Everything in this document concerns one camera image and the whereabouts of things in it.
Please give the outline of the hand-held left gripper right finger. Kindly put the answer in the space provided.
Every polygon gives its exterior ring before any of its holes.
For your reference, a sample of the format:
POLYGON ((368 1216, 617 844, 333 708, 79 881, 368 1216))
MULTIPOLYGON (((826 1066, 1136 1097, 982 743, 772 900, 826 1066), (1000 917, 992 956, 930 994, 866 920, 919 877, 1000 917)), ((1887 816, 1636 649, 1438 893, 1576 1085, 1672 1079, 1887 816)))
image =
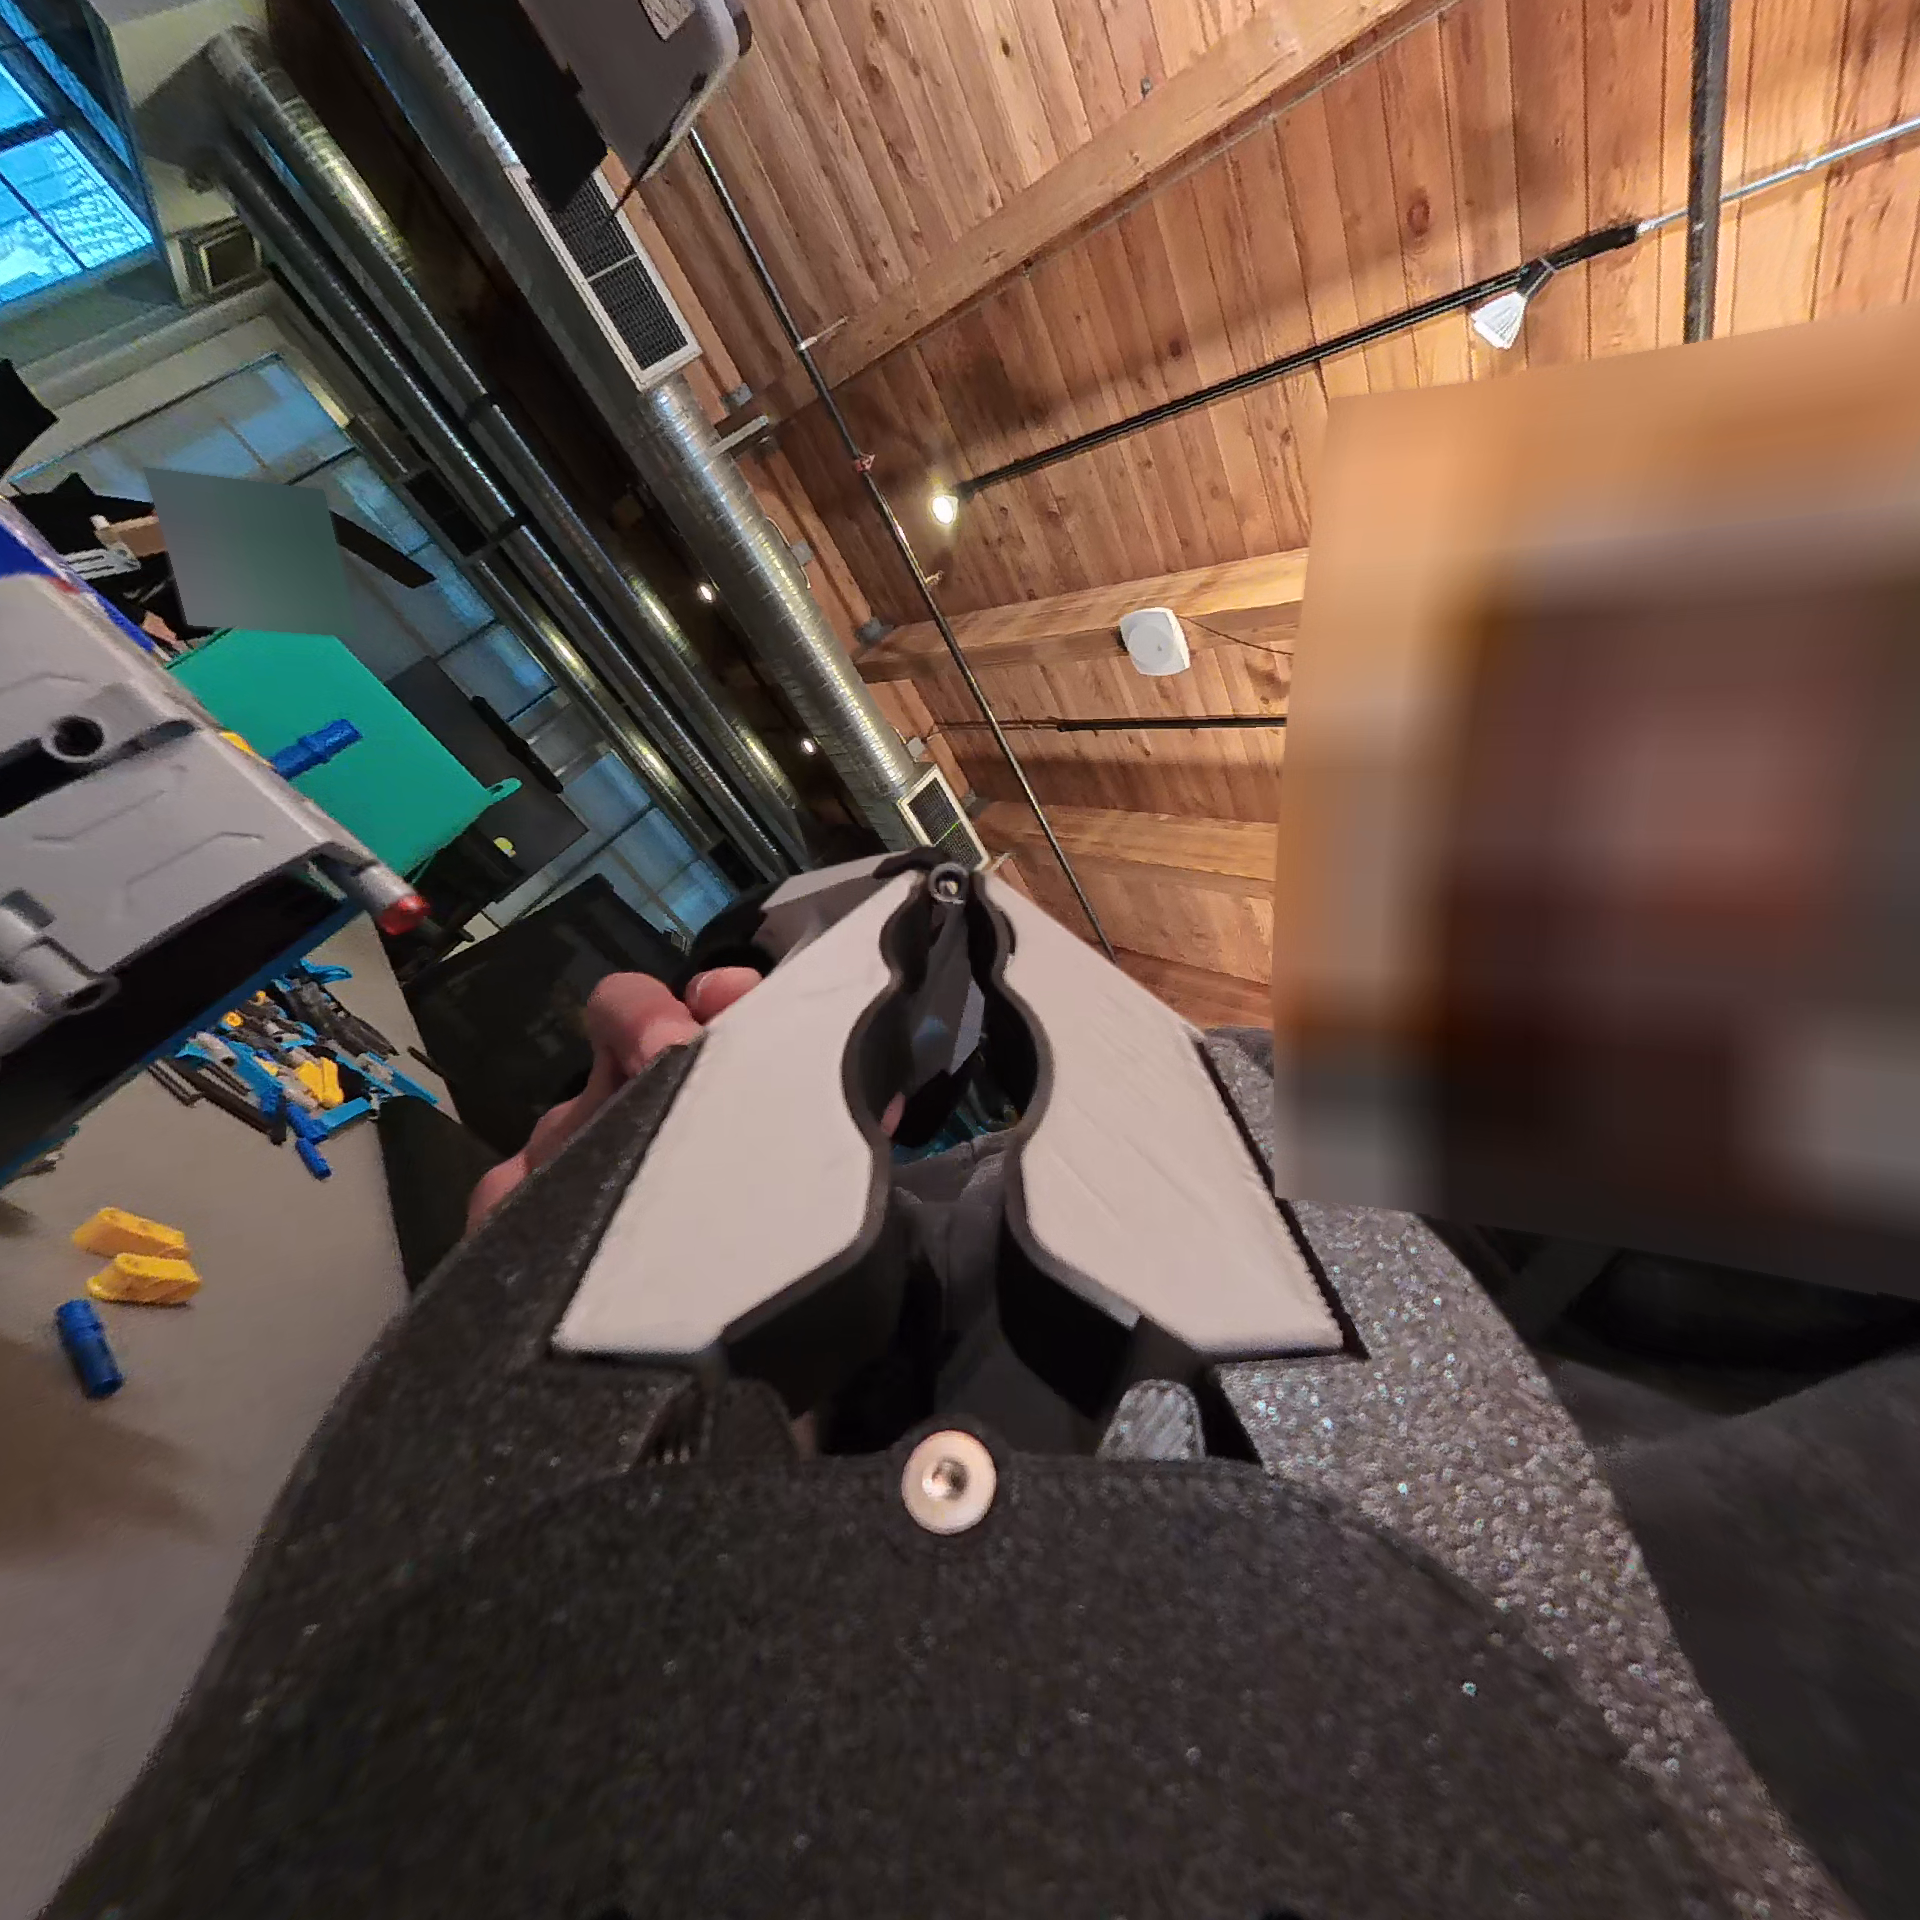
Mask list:
POLYGON ((1345 1328, 1198 1030, 1044 910, 981 881, 992 984, 1031 1039, 998 1317, 1076 1413, 1145 1378, 1345 1350, 1345 1328))

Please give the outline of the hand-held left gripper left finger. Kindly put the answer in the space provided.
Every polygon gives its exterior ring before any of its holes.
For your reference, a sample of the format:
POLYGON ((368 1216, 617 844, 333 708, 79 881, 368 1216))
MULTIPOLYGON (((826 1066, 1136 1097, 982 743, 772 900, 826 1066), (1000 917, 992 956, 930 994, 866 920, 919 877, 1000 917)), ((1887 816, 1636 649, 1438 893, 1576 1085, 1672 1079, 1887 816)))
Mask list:
POLYGON ((882 1114, 914 1066, 914 988, 952 870, 869 879, 693 1049, 557 1321, 557 1356, 769 1385, 820 1405, 892 1343, 871 1270, 882 1114))

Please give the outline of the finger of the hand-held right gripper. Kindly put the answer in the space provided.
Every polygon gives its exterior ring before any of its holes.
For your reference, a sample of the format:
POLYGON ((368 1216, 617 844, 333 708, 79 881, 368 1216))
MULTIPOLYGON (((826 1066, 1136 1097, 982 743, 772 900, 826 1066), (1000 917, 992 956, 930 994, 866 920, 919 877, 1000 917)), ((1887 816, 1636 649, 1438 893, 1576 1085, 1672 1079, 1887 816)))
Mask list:
POLYGON ((756 905, 752 965, 775 968, 909 872, 909 855, 876 855, 781 879, 756 905))

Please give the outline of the pile of small toy bricks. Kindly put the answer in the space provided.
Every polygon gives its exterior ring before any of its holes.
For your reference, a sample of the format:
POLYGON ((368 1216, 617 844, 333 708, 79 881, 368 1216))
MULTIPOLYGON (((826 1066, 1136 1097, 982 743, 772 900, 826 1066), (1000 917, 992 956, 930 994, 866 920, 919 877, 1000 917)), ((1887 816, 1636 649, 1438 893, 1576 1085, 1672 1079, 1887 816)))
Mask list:
POLYGON ((237 1120, 296 1159, 322 1184, 328 1146, 388 1108, 441 1108, 408 1064, 425 1057, 394 1045, 341 997, 352 972, 304 957, 234 1005, 175 1039, 145 1064, 174 1101, 237 1120))

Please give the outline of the grey blue toy brick assembly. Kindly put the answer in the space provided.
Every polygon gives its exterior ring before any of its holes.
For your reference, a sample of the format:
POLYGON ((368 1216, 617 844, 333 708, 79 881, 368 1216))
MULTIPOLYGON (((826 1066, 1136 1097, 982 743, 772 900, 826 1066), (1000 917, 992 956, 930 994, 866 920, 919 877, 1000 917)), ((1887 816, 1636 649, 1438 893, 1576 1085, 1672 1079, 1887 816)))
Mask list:
POLYGON ((416 889, 245 751, 98 597, 55 570, 2 592, 2 1168, 352 912, 416 889))

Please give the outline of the grey desk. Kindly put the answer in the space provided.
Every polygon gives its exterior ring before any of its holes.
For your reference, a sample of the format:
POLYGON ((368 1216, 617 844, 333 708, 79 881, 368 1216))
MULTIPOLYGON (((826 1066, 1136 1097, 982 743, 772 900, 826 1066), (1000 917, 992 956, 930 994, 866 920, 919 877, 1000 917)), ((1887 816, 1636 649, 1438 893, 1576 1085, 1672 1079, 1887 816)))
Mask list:
POLYGON ((216 1634, 273 1496, 407 1298, 373 1125, 312 1178, 288 1146, 137 1076, 4 1189, 2 1913, 85 1850, 216 1634), (175 1224, 183 1306, 103 1304, 127 1381, 85 1398, 53 1313, 98 1206, 175 1224))

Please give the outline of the person's right hand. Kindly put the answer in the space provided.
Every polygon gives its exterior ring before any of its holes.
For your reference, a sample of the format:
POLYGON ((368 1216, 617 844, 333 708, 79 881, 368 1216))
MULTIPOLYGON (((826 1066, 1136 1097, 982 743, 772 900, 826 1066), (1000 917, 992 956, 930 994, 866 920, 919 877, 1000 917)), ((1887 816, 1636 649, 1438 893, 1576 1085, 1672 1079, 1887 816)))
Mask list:
POLYGON ((752 966, 714 966, 680 992, 645 973, 609 973, 589 994, 585 1033, 591 1066, 582 1089, 538 1118, 526 1145, 471 1191, 463 1231, 478 1231, 516 1189, 553 1164, 617 1093, 674 1047, 695 1041, 726 1008, 758 988, 752 966))

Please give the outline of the grey ceiling air unit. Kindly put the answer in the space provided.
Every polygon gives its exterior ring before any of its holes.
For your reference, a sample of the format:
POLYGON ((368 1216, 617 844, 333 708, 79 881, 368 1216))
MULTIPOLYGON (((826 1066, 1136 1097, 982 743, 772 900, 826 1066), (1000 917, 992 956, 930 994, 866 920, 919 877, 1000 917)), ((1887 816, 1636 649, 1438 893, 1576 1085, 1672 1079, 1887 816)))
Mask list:
POLYGON ((426 2, 508 178, 560 250, 624 376, 652 390, 698 348, 624 206, 752 46, 738 2, 426 2))

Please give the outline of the white track spotlight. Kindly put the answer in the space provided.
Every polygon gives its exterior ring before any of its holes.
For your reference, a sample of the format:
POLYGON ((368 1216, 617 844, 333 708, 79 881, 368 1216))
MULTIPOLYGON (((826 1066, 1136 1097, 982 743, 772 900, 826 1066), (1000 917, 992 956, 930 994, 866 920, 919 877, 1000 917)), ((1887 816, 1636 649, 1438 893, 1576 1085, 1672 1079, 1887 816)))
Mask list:
POLYGON ((1556 273, 1546 255, 1536 255, 1505 273, 1498 285, 1470 309, 1472 336, 1494 350, 1511 351, 1519 340, 1532 300, 1556 273))

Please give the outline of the silver ventilation duct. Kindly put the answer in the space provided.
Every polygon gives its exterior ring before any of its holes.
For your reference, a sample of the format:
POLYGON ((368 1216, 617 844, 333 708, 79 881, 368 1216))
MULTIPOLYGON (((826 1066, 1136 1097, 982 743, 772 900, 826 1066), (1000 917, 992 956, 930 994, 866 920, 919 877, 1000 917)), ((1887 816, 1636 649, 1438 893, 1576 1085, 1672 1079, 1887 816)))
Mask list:
POLYGON ((270 4, 114 29, 157 159, 221 194, 557 631, 617 748, 752 872, 921 848, 940 786, 876 705, 805 558, 688 384, 680 309, 589 158, 544 190, 420 4, 320 4, 333 112, 270 4))

